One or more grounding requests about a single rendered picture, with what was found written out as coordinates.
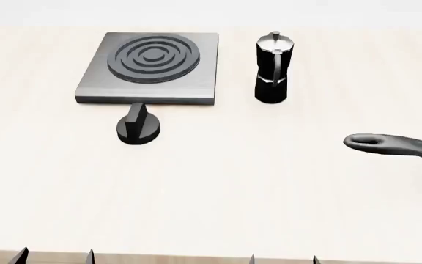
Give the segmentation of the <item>black round stove knob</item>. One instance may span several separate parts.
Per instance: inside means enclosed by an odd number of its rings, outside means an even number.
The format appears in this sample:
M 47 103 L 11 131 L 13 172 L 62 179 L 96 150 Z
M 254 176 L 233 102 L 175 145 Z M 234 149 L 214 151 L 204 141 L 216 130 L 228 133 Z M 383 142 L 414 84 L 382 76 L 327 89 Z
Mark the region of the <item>black round stove knob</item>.
M 125 144 L 147 144 L 159 136 L 160 121 L 147 111 L 144 103 L 133 103 L 127 115 L 117 123 L 116 133 Z

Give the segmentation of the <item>black moka pot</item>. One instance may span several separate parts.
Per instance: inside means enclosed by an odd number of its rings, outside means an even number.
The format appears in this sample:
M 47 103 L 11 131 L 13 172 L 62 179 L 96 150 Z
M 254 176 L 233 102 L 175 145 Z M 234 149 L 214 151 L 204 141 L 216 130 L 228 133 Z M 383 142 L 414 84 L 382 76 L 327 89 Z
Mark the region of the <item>black moka pot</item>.
M 279 31 L 262 36 L 256 42 L 258 66 L 254 96 L 263 103 L 281 103 L 287 98 L 288 69 L 294 42 Z

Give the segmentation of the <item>grey square stove plate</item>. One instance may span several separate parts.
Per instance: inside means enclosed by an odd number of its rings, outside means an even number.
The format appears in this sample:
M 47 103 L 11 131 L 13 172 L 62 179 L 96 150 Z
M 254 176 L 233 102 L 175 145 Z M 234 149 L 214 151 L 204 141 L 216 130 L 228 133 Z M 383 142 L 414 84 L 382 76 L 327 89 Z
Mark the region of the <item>grey square stove plate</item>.
M 108 32 L 75 100 L 213 105 L 218 46 L 216 32 Z

